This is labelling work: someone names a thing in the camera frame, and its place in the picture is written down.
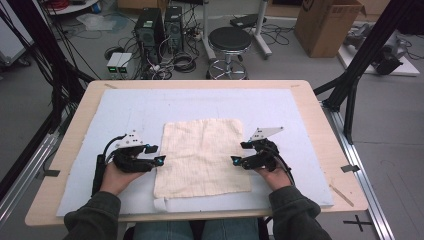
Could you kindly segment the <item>black device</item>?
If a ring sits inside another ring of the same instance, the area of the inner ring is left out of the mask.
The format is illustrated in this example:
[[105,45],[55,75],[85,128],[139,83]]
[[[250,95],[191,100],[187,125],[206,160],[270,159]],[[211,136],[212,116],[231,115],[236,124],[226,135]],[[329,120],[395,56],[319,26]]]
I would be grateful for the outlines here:
[[380,75],[388,75],[402,65],[400,58],[406,53],[404,48],[384,46],[374,58],[371,65]]

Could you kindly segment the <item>person's right leg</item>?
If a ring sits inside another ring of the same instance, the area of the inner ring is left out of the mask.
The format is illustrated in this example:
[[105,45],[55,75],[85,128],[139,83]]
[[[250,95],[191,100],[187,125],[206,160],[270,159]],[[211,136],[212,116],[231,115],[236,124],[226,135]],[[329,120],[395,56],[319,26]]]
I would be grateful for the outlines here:
[[202,240],[259,240],[258,223],[255,218],[228,218],[208,220]]

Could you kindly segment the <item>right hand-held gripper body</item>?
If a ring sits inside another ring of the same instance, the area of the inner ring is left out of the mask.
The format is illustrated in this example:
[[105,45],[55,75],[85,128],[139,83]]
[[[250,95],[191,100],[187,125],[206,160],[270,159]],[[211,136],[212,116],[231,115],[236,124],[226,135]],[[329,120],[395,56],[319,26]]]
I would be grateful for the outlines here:
[[266,168],[272,172],[276,169],[277,159],[280,157],[276,144],[269,140],[269,137],[281,132],[283,127],[257,128],[247,142],[253,143],[255,155],[244,157],[244,169]]

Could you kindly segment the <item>brown cardboard box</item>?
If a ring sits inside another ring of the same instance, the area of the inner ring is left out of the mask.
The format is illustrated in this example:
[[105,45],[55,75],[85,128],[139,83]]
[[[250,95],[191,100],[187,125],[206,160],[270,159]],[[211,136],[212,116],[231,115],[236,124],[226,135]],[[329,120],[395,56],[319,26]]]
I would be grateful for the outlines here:
[[335,57],[357,16],[364,12],[358,0],[303,0],[295,36],[309,57]]

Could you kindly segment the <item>black round stool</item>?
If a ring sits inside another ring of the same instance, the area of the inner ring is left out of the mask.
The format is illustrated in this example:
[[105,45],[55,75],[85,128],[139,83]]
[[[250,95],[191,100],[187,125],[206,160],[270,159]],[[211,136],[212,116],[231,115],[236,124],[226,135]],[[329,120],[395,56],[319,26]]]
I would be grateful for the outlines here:
[[212,50],[224,54],[223,59],[211,62],[206,72],[207,79],[213,80],[246,80],[248,73],[242,64],[242,54],[252,44],[252,37],[238,27],[220,27],[208,36],[208,44]]

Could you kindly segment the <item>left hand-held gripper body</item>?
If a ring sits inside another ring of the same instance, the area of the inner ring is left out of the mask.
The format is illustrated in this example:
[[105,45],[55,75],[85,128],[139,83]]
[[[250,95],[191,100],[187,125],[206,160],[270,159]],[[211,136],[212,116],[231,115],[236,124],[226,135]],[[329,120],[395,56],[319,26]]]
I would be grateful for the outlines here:
[[138,159],[146,145],[150,144],[144,144],[135,130],[120,137],[112,152],[114,164],[126,173],[150,172],[155,167],[154,159]]

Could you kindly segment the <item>person's left hand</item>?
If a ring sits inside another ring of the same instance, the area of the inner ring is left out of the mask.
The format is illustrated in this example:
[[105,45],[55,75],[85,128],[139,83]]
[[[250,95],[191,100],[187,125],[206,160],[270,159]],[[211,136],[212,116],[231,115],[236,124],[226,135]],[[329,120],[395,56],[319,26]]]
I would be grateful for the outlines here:
[[118,196],[134,180],[143,176],[143,172],[125,173],[116,167],[114,163],[109,163],[103,175],[100,190]]

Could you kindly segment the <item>person's leg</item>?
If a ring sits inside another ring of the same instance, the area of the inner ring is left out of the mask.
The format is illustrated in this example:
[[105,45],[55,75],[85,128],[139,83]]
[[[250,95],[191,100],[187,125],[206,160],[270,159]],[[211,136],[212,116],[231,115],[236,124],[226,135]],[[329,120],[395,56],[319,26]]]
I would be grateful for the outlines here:
[[208,220],[202,240],[259,240],[258,223],[255,218],[228,218]]
[[141,222],[134,227],[133,240],[193,240],[188,222]]

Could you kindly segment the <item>flat black case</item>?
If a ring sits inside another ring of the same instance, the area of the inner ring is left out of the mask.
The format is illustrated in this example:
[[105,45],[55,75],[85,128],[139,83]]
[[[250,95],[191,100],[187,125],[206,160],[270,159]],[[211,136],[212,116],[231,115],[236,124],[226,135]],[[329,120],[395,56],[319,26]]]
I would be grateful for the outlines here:
[[257,26],[258,15],[249,14],[242,17],[234,17],[230,20],[230,24],[234,27],[239,28],[255,28]]

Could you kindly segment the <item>slim black computer tower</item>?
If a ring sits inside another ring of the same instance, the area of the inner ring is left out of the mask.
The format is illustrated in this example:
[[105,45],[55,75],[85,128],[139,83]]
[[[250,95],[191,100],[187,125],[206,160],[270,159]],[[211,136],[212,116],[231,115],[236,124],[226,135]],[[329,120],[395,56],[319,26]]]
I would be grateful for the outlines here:
[[168,6],[165,11],[165,32],[168,52],[177,53],[183,49],[182,7]]

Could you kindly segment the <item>person's left leg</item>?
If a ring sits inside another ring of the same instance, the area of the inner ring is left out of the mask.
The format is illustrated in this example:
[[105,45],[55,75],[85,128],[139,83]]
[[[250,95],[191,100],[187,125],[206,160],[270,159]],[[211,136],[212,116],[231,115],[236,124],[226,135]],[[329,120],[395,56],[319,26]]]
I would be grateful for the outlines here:
[[134,227],[133,240],[193,240],[188,222],[141,222]]

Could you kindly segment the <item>white power supply unit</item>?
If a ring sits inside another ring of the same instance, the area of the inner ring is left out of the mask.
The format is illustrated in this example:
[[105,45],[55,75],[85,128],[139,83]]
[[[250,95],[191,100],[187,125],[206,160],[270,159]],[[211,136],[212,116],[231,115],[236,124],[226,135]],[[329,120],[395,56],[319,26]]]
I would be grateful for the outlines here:
[[119,73],[121,56],[121,53],[115,52],[111,55],[107,63],[107,69],[112,78],[115,78]]
[[127,78],[133,70],[133,61],[131,53],[122,53],[121,58],[117,64],[118,73]]

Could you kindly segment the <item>white stand leg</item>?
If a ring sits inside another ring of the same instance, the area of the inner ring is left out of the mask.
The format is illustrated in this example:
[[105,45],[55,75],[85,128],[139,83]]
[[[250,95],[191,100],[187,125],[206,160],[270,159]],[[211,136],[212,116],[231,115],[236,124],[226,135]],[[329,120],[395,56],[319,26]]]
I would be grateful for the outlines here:
[[208,61],[212,63],[216,60],[216,55],[214,50],[209,45],[209,11],[208,11],[208,5],[209,0],[202,0],[203,6],[202,6],[202,13],[203,13],[203,31],[201,33],[201,39],[203,46],[205,48]]
[[263,54],[263,57],[265,60],[267,60],[271,55],[272,51],[270,50],[268,44],[262,37],[262,28],[264,24],[265,19],[265,13],[267,9],[269,0],[260,0],[259,9],[258,9],[258,16],[257,16],[257,22],[256,22],[256,28],[255,32],[253,34],[254,39],[256,40],[256,43],[261,50],[261,53]]

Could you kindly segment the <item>white base board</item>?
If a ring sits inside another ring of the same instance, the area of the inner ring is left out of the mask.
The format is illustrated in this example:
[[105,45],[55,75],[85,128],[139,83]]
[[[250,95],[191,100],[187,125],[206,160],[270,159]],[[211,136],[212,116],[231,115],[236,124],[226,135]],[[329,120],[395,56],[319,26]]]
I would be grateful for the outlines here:
[[[342,45],[339,48],[338,58],[344,68],[347,68],[350,65],[356,53],[357,50],[353,46]],[[406,57],[401,57],[400,62],[401,65],[390,73],[391,76],[418,76],[420,74],[420,72]]]

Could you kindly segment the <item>cream cloth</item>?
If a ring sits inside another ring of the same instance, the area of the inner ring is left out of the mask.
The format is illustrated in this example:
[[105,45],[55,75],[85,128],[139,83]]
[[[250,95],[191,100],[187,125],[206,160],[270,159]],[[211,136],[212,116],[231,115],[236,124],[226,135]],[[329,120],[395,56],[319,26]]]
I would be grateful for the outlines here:
[[201,119],[167,123],[154,196],[191,198],[252,190],[249,174],[232,164],[243,150],[243,124],[237,119]]

